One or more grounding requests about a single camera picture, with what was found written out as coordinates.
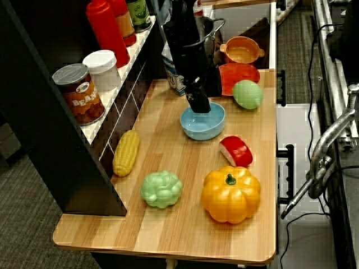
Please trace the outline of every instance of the red squeeze bottle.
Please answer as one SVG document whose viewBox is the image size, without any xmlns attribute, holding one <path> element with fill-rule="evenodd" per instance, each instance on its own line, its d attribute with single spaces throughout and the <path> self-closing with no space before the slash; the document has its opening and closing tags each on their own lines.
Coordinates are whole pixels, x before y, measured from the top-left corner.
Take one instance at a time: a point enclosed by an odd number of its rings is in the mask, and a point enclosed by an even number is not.
<svg viewBox="0 0 359 269">
<path fill-rule="evenodd" d="M 86 7 L 86 16 L 101 49 L 112 50 L 116 56 L 117 68 L 128 64 L 130 55 L 109 3 L 105 0 L 91 0 Z"/>
<path fill-rule="evenodd" d="M 122 34 L 126 47 L 136 43 L 135 29 L 131 23 L 131 16 L 127 8 L 125 0 L 107 0 L 110 4 L 119 31 Z"/>
</svg>

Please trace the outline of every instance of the orange plate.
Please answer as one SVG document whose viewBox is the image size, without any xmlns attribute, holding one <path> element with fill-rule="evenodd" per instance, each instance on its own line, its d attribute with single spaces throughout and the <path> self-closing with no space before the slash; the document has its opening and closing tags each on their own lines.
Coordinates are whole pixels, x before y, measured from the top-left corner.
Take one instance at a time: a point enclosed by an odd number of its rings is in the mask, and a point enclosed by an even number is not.
<svg viewBox="0 0 359 269">
<path fill-rule="evenodd" d="M 232 96 L 234 85 L 241 80 L 259 82 L 260 74 L 257 68 L 247 63 L 227 63 L 219 67 L 222 81 L 222 95 Z"/>
</svg>

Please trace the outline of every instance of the white container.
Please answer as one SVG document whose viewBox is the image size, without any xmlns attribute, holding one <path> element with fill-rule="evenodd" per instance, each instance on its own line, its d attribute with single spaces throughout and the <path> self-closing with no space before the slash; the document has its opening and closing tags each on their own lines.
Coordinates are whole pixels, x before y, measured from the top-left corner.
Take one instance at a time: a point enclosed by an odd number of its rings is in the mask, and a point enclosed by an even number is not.
<svg viewBox="0 0 359 269">
<path fill-rule="evenodd" d="M 111 50 L 99 50 L 86 56 L 82 62 L 89 69 L 98 91 L 110 91 L 121 83 L 116 57 Z"/>
</svg>

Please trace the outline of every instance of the box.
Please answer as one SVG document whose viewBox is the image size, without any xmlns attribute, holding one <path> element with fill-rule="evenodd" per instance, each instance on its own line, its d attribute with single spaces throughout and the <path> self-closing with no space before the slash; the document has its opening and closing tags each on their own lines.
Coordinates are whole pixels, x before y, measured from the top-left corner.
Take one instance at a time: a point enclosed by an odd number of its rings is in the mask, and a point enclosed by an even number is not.
<svg viewBox="0 0 359 269">
<path fill-rule="evenodd" d="M 183 76 L 180 76 L 176 72 L 176 68 L 173 63 L 169 45 L 166 42 L 162 50 L 162 61 L 167 74 L 169 85 L 173 91 L 178 95 L 185 94 L 185 85 L 183 85 Z"/>
</svg>

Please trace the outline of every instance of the orange pumpkin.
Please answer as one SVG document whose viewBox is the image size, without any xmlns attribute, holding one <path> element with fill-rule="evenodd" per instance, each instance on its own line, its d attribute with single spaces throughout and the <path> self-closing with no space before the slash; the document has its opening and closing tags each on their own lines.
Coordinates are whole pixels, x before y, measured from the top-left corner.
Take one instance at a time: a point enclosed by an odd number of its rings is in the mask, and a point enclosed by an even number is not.
<svg viewBox="0 0 359 269">
<path fill-rule="evenodd" d="M 206 176 L 201 202 L 216 221 L 237 224 L 257 211 L 259 193 L 260 183 L 248 169 L 225 166 Z"/>
</svg>

